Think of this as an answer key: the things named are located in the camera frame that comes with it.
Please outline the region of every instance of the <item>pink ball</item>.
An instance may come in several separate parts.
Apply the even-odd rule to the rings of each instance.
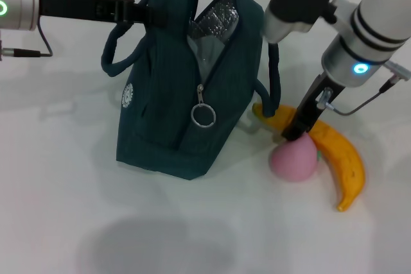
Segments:
[[[316,167],[317,148],[307,133],[278,146],[271,156],[271,170],[291,182],[307,180]]]

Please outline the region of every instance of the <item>cable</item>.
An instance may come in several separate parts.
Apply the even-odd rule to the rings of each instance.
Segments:
[[[39,28],[39,33],[43,42],[45,43],[49,53],[42,54],[40,51],[32,51],[31,49],[20,49],[20,48],[1,48],[0,46],[0,53],[1,56],[9,56],[9,57],[19,57],[19,58],[39,58],[39,57],[51,57],[53,56],[53,50],[50,47],[49,42],[44,36],[43,30],[41,29],[40,19],[37,23],[37,27]]]
[[[43,30],[41,29],[40,18],[39,18],[39,21],[37,22],[37,27],[39,29],[39,33],[41,35],[41,38],[43,39],[43,42],[46,45],[47,50],[49,51],[48,54],[40,54],[40,57],[52,57],[53,56],[53,50],[51,49],[50,44],[47,41],[46,36],[43,33]]]
[[[338,115],[341,116],[351,116],[353,113],[359,111],[361,108],[363,108],[366,104],[370,103],[371,101],[374,101],[376,98],[378,98],[380,96],[380,92],[377,93],[375,96],[373,96],[372,98],[369,98],[367,101],[365,101],[364,103],[362,103],[359,107],[357,107],[356,109],[350,111],[350,112],[341,112],[338,109],[336,109],[335,107],[333,107],[332,111],[334,111],[335,113],[337,113]]]
[[[398,81],[400,80],[399,77],[397,77],[396,75],[394,75],[392,78],[390,78],[389,80],[387,80],[384,85],[382,85],[382,87],[379,89],[378,93],[369,98],[367,101],[365,101],[364,103],[362,103],[359,107],[357,107],[356,109],[350,111],[350,112],[341,112],[338,109],[336,109],[332,104],[326,103],[326,108],[334,111],[336,114],[340,115],[340,116],[351,116],[353,113],[359,111],[361,108],[363,108],[365,105],[367,105],[368,103],[374,101],[376,98],[378,98],[381,94],[383,94],[384,92],[386,92],[388,89],[390,89],[391,87],[393,87]]]

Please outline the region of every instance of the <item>green indicator light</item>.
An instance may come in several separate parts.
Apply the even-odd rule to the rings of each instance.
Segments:
[[[7,4],[0,0],[0,6],[2,7],[2,10],[0,11],[0,16],[4,15],[7,13]]]

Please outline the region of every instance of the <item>bag logo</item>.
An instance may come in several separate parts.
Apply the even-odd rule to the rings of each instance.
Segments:
[[[123,105],[124,108],[129,106],[132,98],[133,98],[133,85],[129,83],[123,91],[123,99],[121,100],[121,104]]]

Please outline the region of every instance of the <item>banana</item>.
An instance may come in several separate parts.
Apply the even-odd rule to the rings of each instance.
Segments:
[[[265,118],[263,107],[256,103],[252,106],[254,115],[264,124],[283,131],[292,121],[296,109],[280,105],[274,117]],[[331,164],[341,187],[342,199],[337,210],[344,212],[361,193],[365,183],[365,169],[355,147],[328,124],[318,120],[308,132],[318,150]]]

